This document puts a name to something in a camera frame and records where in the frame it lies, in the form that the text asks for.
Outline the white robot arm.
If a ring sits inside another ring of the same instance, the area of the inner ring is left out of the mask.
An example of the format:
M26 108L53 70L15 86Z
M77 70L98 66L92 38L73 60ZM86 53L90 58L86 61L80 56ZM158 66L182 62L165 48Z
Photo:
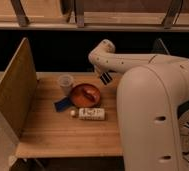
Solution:
M122 75L117 114L125 171L184 171L178 107L189 101L189 59L164 54L117 54L104 39L89 54L99 78Z

